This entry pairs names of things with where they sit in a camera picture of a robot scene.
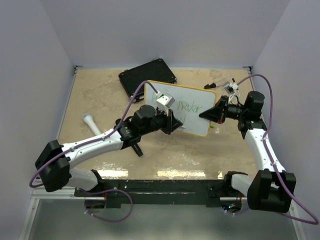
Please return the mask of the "orange framed whiteboard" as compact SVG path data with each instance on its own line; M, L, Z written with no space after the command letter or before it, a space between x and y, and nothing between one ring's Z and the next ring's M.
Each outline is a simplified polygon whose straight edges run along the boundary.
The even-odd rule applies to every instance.
M214 91L151 80L150 84L144 85L144 103L155 109L158 109L157 92L174 97L175 102L170 109L186 127L181 132L200 137L208 135L211 122L200 118L199 114L215 105L217 94Z

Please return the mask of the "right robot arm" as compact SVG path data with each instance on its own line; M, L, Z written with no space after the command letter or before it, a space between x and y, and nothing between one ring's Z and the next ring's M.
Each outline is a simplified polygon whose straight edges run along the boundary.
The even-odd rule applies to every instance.
M250 178L246 173L229 171L224 177L223 192L230 197L238 192L247 197L251 210L287 213L294 192L296 177L278 161L266 134L267 127L261 118L264 95L258 91L247 94L244 104L232 104L222 96L214 107L199 114L200 118L222 124L226 119L238 121L238 130L248 144L257 166L257 173Z

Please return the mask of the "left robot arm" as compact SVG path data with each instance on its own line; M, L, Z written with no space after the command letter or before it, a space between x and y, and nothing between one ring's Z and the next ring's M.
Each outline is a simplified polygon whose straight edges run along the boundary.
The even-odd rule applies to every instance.
M85 140L60 144L52 140L46 144L35 162L38 176L47 192L63 187L80 188L92 196L104 190L102 178L96 170L78 169L77 165L99 155L136 146L142 136L161 130L170 135L183 126L174 112L143 105L125 120L118 119L116 126Z

